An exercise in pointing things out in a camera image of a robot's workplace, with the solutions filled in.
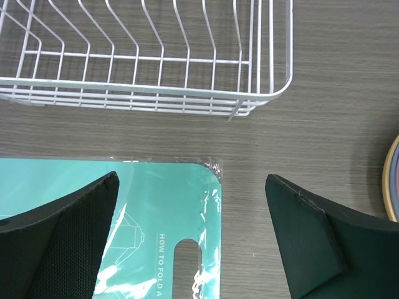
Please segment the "blue plate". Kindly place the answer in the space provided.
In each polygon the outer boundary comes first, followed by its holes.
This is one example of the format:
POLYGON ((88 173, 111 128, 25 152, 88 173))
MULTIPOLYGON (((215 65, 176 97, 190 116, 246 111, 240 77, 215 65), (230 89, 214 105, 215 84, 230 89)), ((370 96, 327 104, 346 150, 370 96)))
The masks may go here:
POLYGON ((395 147, 390 165, 390 196, 393 212, 398 221, 398 145, 395 147))

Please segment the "orange plate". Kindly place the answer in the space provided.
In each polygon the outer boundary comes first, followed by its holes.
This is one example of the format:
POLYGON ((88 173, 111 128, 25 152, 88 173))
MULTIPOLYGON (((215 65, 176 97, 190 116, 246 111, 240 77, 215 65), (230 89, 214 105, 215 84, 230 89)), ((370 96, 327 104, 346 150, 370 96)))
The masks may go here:
POLYGON ((398 221, 393 212, 393 206, 392 206, 391 196, 390 196, 390 165, 392 162, 393 152, 395 150, 396 145, 398 145, 398 136, 394 139, 390 149, 388 150, 388 153, 385 158, 384 165, 383 165, 383 173, 382 173, 383 203, 384 203, 388 218, 393 222, 398 222, 398 221))

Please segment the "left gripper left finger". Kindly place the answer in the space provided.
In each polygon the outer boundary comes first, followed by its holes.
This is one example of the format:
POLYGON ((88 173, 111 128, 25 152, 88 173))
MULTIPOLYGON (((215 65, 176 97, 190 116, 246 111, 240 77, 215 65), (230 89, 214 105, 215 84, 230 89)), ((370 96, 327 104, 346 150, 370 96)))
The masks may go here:
POLYGON ((1 220, 1 298, 91 298, 119 185, 112 171, 1 220))

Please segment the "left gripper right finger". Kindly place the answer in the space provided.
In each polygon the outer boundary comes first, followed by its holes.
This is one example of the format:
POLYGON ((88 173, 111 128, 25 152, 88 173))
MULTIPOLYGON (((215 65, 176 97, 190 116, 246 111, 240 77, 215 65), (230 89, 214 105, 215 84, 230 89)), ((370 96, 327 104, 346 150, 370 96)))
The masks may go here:
POLYGON ((291 298, 398 298, 398 223, 276 174, 265 192, 291 298))

